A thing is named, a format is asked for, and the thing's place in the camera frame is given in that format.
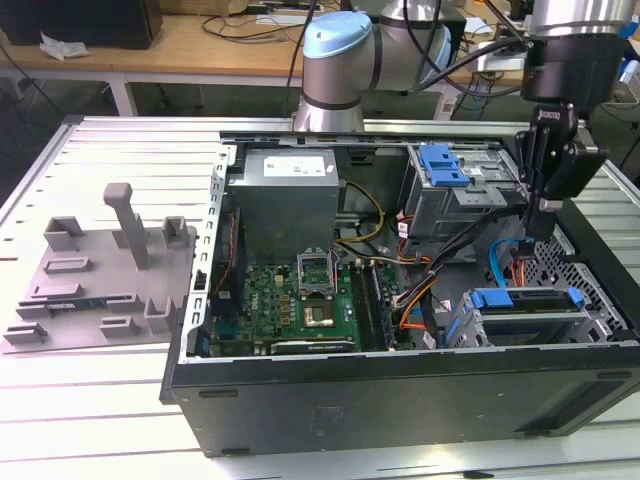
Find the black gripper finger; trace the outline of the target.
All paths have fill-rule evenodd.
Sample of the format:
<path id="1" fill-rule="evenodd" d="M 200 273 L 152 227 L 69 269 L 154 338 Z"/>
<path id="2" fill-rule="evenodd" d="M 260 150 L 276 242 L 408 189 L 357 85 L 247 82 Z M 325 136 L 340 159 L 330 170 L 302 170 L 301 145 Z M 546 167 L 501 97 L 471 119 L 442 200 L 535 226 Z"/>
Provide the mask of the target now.
<path id="1" fill-rule="evenodd" d="M 561 198 L 546 192 L 547 184 L 557 170 L 559 155 L 553 146 L 550 128 L 531 128 L 527 151 L 528 207 L 523 219 L 527 237 L 545 241 L 553 233 L 557 212 L 563 206 Z"/>
<path id="2" fill-rule="evenodd" d="M 529 133 L 529 130 L 523 130 L 517 133 L 517 166 L 519 172 L 519 180 L 525 185 L 529 184 L 529 181 L 527 180 L 528 167 L 526 163 Z"/>

